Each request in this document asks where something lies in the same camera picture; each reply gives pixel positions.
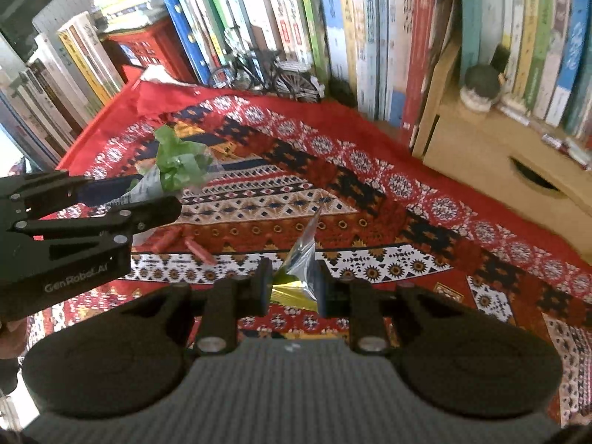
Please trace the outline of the person left hand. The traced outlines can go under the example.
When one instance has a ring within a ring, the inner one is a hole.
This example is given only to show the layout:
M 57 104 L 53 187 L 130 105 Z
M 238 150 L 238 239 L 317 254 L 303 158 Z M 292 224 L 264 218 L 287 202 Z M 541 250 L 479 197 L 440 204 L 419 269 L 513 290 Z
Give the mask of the person left hand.
M 0 359 L 8 360 L 20 356 L 26 348 L 28 333 L 27 319 L 1 324 Z

